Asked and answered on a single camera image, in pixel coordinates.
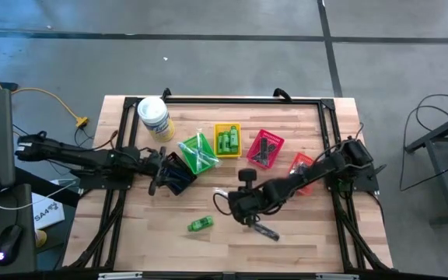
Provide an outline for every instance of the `computer mouse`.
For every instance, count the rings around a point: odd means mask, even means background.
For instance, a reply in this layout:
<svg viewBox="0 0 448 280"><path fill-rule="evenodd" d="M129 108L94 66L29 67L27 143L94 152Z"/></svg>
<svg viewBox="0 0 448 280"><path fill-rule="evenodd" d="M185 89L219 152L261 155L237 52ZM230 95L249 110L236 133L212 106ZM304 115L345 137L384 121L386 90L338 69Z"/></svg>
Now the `computer mouse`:
<svg viewBox="0 0 448 280"><path fill-rule="evenodd" d="M22 228L18 225L6 227L0 235L0 265L8 265L15 261L19 254Z"/></svg>

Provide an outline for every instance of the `plastic bin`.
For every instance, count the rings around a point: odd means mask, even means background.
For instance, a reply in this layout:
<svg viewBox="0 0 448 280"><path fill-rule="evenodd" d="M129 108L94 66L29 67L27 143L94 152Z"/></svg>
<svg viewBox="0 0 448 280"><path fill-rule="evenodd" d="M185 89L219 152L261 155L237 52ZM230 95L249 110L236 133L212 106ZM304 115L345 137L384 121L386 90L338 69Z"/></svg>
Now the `plastic bin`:
<svg viewBox="0 0 448 280"><path fill-rule="evenodd" d="M290 174L292 170L295 169L299 163L305 163L307 166L312 166L313 159L302 154L301 152L296 153L295 159L293 160L292 165L289 167L288 174ZM311 195L312 191L313 191L312 186L306 185L305 187L297 190L296 192L301 195Z"/></svg>
<svg viewBox="0 0 448 280"><path fill-rule="evenodd" d="M217 143L219 141L219 132L231 131L231 127L235 126L238 131L238 153L218 153ZM214 125L214 151L218 158L238 158L241 157L241 126L237 123L219 123Z"/></svg>
<svg viewBox="0 0 448 280"><path fill-rule="evenodd" d="M197 148L197 139L196 139L196 135L189 138L188 140L183 142L188 148ZM212 150L212 147L210 146L210 144L207 141L207 138L201 134L201 144L203 145L203 152L208 153L210 156L214 156L215 157L215 153ZM186 152L184 150L181 149L181 152L183 152L184 158L186 159L186 163L188 164L188 166L191 168L191 171L193 172L193 174L200 174L212 167L214 167L216 165L216 162L210 161L210 165L207 164L202 164L202 168L201 170L199 170L197 172L196 170L196 159L195 157L190 154L189 152Z"/></svg>
<svg viewBox="0 0 448 280"><path fill-rule="evenodd" d="M267 164L259 163L256 159L259 156L260 150L261 150L261 139L266 138L268 147L270 145L274 145L275 148L272 151L269 151L269 157ZM250 147L250 150L248 150L247 158L250 160L253 164L256 164L262 168L269 169L274 164L274 161L276 160L276 157L279 154L279 151L281 150L281 147L283 146L283 143L285 143L285 139L273 135L271 132L266 131L264 129L261 129L258 132L257 137L254 140L254 143Z"/></svg>

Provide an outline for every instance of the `green basket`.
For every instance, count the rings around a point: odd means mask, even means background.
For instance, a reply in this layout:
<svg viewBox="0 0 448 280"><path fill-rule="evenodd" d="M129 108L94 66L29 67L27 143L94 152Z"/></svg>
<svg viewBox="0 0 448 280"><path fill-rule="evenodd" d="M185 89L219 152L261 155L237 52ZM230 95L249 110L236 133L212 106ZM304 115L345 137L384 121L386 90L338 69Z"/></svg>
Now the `green basket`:
<svg viewBox="0 0 448 280"><path fill-rule="evenodd" d="M188 140L183 142L188 148L197 148L197 139L196 139L196 135L194 137L189 138ZM207 138L201 134L201 143L203 145L203 152L206 152L207 154L209 154L210 156L213 156L215 158L217 158L215 156L214 150L212 149L212 147L209 145ZM183 149L181 149L181 152L183 152L184 158L186 159L186 163L188 164L188 166L191 168L191 171L193 171L193 174L200 174L212 167L214 167L216 165L216 162L211 161L209 162L210 165L205 164L205 163L201 163L201 169L200 171L197 172L196 170L196 157L192 154L190 154L189 152L184 151Z"/></svg>

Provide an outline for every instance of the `yellow cable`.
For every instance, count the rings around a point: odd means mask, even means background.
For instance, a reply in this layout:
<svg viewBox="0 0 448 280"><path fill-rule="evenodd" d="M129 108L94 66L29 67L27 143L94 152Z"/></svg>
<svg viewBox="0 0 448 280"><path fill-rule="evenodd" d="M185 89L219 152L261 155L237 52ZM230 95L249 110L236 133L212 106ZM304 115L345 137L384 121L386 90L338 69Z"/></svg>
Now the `yellow cable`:
<svg viewBox="0 0 448 280"><path fill-rule="evenodd" d="M60 99L60 97L58 97L54 93L50 93L47 90L38 89L38 88L21 88L21 89L18 89L16 91L12 92L12 94L19 93L19 92L22 92L22 91L37 91L37 92L40 92L40 93L46 93L47 95L54 97L75 118L75 121L76 121L75 126L78 127L78 128L81 128L81 127L85 126L88 123L88 121L89 121L89 119L87 117L78 117L76 114L74 114L74 112L72 112L70 107L68 107L67 104L65 104L65 102L63 102Z"/></svg>

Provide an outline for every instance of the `yellow basket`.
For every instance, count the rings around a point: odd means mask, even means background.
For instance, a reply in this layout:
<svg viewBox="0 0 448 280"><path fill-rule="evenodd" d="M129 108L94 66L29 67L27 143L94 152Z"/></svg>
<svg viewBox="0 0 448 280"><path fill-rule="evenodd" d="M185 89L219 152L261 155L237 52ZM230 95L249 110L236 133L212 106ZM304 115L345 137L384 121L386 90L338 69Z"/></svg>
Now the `yellow basket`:
<svg viewBox="0 0 448 280"><path fill-rule="evenodd" d="M238 153L217 153L217 141L219 139L219 132L231 131L231 127L235 126L238 131ZM214 125L214 152L218 158L238 158L241 157L241 126L237 123L220 123Z"/></svg>

